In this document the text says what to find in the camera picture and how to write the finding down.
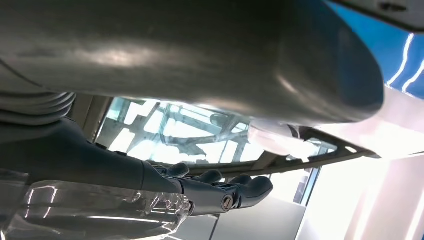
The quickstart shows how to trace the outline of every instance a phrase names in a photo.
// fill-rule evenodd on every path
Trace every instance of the white panel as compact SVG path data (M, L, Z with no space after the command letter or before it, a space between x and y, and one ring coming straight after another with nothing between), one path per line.
M345 239L423 239L423 170L422 154L393 160L380 184L362 196Z
M319 173L296 240L341 240L358 201L383 160L359 158L326 165Z
M424 155L356 159L320 173L297 240L421 240Z
M222 214L212 240L294 240L305 209L269 196L254 207Z

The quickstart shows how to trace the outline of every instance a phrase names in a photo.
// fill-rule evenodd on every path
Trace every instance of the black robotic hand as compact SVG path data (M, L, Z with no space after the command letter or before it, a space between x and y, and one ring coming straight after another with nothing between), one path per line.
M191 216L221 214L249 208L273 189L266 177L243 175L225 184L216 170L187 176L189 168L153 167L147 161L92 144L71 119L38 127L2 124L0 169L29 175L27 184L57 180L154 193L183 194L191 201Z
M200 176L187 176L189 168L179 163L169 168L155 166L161 176L181 185L181 193L192 202L191 216L221 214L231 209L253 207L266 198L273 189L264 176L252 179L241 175L229 183L219 182L222 175L210 170Z

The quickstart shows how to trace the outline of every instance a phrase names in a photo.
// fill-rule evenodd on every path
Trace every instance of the window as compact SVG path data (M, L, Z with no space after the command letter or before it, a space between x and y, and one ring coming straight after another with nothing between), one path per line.
M257 160L249 120L183 103L115 98L97 142L111 151L168 164L227 164Z

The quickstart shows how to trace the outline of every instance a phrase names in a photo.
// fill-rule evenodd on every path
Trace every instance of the metal screw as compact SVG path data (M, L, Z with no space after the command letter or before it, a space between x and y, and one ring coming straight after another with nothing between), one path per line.
M222 210L228 212L233 207L233 197L231 195L226 195L222 199Z

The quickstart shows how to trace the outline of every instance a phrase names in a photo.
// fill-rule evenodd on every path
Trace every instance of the ribbed hose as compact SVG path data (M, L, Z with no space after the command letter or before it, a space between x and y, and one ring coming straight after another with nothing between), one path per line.
M0 93L0 122L26 126L54 123L65 117L75 100L74 93Z

